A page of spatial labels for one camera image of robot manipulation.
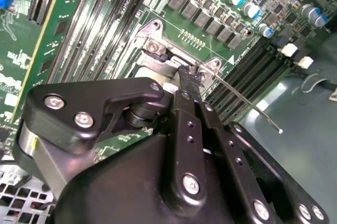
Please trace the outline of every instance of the metal wire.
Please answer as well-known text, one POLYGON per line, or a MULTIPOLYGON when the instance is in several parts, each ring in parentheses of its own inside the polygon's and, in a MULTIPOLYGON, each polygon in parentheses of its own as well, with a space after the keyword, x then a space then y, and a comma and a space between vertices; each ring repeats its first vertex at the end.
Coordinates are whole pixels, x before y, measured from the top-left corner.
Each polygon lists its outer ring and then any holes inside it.
POLYGON ((223 80, 220 76, 215 74, 212 70, 210 70, 205 65, 200 65, 202 69, 210 73, 212 76, 214 76, 217 80, 220 81, 226 88, 228 88, 231 92, 233 92, 239 99, 241 99, 243 102, 245 102, 247 105, 249 105, 252 109, 254 109, 256 112, 258 112, 261 116, 263 116, 265 119, 267 119, 268 123, 275 127, 279 134, 283 133, 283 130, 260 108, 258 108, 255 104, 250 102, 248 99, 246 99, 239 91, 237 91, 233 86, 231 86, 228 82, 223 80))

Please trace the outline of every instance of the motherboard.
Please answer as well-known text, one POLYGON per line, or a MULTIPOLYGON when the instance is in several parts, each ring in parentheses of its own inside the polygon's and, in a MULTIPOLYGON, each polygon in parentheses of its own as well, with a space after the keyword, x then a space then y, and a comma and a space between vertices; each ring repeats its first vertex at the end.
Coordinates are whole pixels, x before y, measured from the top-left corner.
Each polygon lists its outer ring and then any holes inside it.
MULTIPOLYGON (((235 78, 231 74, 245 60, 259 66, 249 61, 259 43, 279 36, 310 51, 329 37, 336 13, 336 0, 0 0, 3 148, 10 154, 25 96, 34 86, 139 76, 175 83, 178 67, 192 65, 202 73, 203 98, 216 97, 219 104, 219 82, 200 65, 225 80, 235 78)), ((291 64, 282 63, 258 94, 291 64)), ((100 143, 98 158, 149 133, 100 143)))

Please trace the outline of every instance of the white connector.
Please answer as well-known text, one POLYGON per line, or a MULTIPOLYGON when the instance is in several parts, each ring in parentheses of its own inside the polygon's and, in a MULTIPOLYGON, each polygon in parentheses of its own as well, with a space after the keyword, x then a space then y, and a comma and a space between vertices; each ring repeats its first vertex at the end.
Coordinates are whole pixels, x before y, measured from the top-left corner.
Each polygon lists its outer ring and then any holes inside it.
POLYGON ((291 57, 297 50, 297 46, 295 46, 293 43, 288 43, 286 46, 284 46, 284 48, 280 49, 279 52, 281 52, 286 57, 291 57))
POLYGON ((294 64, 298 67, 301 67, 302 69, 307 70, 313 62, 314 60, 311 59, 311 57, 305 56, 299 62, 295 62, 294 64))

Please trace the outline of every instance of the green circuit board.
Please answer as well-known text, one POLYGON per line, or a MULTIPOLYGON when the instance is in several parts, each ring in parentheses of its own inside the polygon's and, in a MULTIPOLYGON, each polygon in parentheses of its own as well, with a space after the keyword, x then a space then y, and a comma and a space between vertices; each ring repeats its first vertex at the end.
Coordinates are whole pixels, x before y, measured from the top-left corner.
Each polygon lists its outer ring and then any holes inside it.
MULTIPOLYGON (((329 18, 337 12, 336 0, 245 0, 261 10, 258 17, 249 18, 243 14, 243 6, 229 0, 209 2, 183 0, 179 5, 179 0, 50 0, 41 22, 30 19, 35 0, 13 0, 13 7, 0 9, 0 125, 9 134, 4 140, 6 151, 11 150, 29 89, 45 83, 130 76, 140 49, 127 53, 127 47, 153 19, 163 22, 164 38, 191 57, 201 62, 220 58, 219 75, 225 77, 261 39, 261 24, 269 26, 274 36, 293 37, 299 46, 314 49, 330 33, 301 15, 303 5, 312 4, 329 18), (214 20, 228 31, 226 38, 208 29, 214 20)), ((148 134, 101 143, 97 153, 108 156, 148 134)))

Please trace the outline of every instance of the silver screw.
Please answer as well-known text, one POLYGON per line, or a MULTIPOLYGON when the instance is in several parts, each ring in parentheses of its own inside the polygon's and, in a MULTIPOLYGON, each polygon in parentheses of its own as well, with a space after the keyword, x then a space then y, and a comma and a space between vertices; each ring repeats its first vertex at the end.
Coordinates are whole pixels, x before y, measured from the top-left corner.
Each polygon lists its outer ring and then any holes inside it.
POLYGON ((158 87, 158 85, 157 85, 156 83, 151 83, 151 84, 150 84, 150 87, 151 87, 152 89, 154 89, 155 91, 159 91, 159 90, 160 90, 159 87, 158 87))
POLYGON ((237 132, 242 133, 242 130, 238 125, 234 125, 234 128, 237 130, 237 132))
POLYGON ((307 220, 311 219, 311 215, 304 205, 300 204, 299 210, 300 210, 301 214, 305 217, 305 219, 307 219, 307 220))
POLYGON ((81 128, 90 128, 94 124, 94 119, 86 112, 76 114, 74 121, 81 128))
POLYGON ((187 100, 190 100, 190 96, 186 93, 186 92, 182 92, 181 96, 183 96, 184 98, 186 98, 187 100))
POLYGON ((205 107, 210 112, 213 110, 213 108, 209 104, 206 104, 205 107))
POLYGON ((313 206, 312 210, 314 211, 317 218, 319 218, 320 220, 324 220, 324 215, 322 214, 321 210, 318 207, 313 206))
POLYGON ((183 184, 188 193, 197 194, 199 192, 199 183, 191 175, 185 175, 183 177, 183 184))
POLYGON ((45 105, 53 110, 59 110, 64 107, 64 101, 58 96, 48 96, 44 100, 45 105))
POLYGON ((269 219, 269 212, 267 208, 264 206, 264 204, 258 200, 254 201, 254 208, 257 214, 260 216, 261 219, 263 220, 268 220, 269 219))

